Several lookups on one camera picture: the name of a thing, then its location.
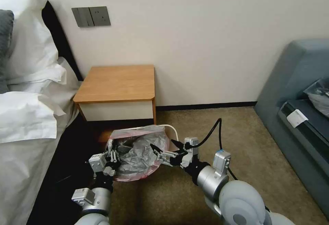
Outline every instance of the white pillow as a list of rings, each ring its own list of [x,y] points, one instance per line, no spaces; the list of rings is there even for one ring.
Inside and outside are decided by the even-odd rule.
[[[0,94],[0,143],[55,139],[57,120],[64,111],[45,95],[28,92]]]
[[[11,10],[15,16],[6,67],[8,84],[39,82],[45,77],[58,82],[65,76],[65,69],[57,64],[58,51],[51,33],[42,20],[41,10],[46,2],[0,0],[0,9]]]

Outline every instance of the beige carpet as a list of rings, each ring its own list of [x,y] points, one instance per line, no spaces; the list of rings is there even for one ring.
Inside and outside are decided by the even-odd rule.
[[[158,124],[171,124],[185,137],[208,133],[223,118],[223,148],[231,169],[254,186],[272,211],[296,225],[328,224],[252,107],[158,112]],[[200,147],[200,159],[212,163],[219,149],[218,130]],[[221,224],[206,206],[201,189],[179,167],[160,166],[144,180],[114,185],[111,224]]]

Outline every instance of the pink plastic bag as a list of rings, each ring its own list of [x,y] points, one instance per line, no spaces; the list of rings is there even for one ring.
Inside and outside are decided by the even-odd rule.
[[[117,152],[121,166],[116,171],[114,180],[134,181],[144,179],[158,169],[160,163],[150,144],[166,151],[169,149],[169,138],[162,126],[145,126],[133,130],[114,130],[109,140],[118,143]]]

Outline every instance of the clear plastic bag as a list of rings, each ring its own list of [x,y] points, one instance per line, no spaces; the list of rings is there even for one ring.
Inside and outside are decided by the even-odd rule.
[[[117,181],[133,181],[146,178],[159,167],[156,155],[150,144],[166,151],[169,149],[169,138],[163,126],[145,126],[132,130],[114,130],[109,140],[118,143],[117,152],[121,166],[116,171]]]
[[[314,107],[329,118],[329,78],[320,79],[304,90]]]

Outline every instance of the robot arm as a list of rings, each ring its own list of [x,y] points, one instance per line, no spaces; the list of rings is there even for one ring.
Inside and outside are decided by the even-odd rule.
[[[199,160],[197,138],[185,138],[184,144],[172,140],[179,150],[162,151],[151,145],[157,160],[168,166],[180,166],[195,185],[205,194],[205,202],[229,225],[294,225],[288,218],[265,209],[263,199],[255,188],[246,182],[229,182],[227,170],[231,154],[220,150],[212,166]]]
[[[75,225],[109,225],[113,177],[121,165],[112,140],[104,153],[93,155],[89,164],[94,171],[91,188],[76,189],[72,201],[82,207],[82,217]]]

